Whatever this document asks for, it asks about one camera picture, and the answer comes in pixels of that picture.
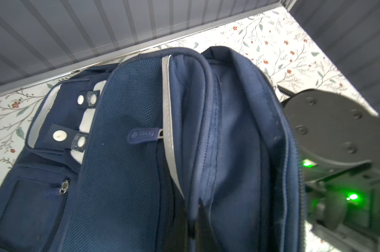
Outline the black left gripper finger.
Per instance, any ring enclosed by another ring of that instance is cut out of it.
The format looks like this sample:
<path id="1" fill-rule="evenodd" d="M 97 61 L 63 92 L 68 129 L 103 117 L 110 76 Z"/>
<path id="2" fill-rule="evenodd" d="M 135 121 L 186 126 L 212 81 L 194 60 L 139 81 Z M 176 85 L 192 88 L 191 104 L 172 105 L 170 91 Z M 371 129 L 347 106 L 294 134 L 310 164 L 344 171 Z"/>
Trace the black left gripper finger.
<path id="1" fill-rule="evenodd" d="M 215 237 L 211 225 L 209 210 L 200 199 L 195 222 L 195 251 L 196 252 L 221 252 L 221 248 Z"/>

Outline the navy blue student backpack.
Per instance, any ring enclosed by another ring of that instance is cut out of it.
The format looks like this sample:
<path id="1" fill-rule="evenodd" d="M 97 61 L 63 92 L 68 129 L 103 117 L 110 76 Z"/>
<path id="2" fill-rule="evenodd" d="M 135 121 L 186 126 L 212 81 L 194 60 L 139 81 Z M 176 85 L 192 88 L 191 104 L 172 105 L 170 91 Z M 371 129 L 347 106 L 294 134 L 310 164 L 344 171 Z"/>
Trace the navy blue student backpack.
<path id="1" fill-rule="evenodd" d="M 227 47 L 169 48 L 53 87 L 0 187 L 0 252 L 302 252 L 303 178 L 269 77 Z"/>

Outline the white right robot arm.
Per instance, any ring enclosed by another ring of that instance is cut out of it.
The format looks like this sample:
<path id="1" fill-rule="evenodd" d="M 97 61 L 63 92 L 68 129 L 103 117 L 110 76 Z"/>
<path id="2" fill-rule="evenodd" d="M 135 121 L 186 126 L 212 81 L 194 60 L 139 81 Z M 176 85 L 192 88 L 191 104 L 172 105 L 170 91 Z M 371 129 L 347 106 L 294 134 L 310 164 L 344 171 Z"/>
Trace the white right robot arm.
<path id="1" fill-rule="evenodd" d="M 311 232 L 344 252 L 380 252 L 380 117 L 336 93 L 280 91 Z"/>

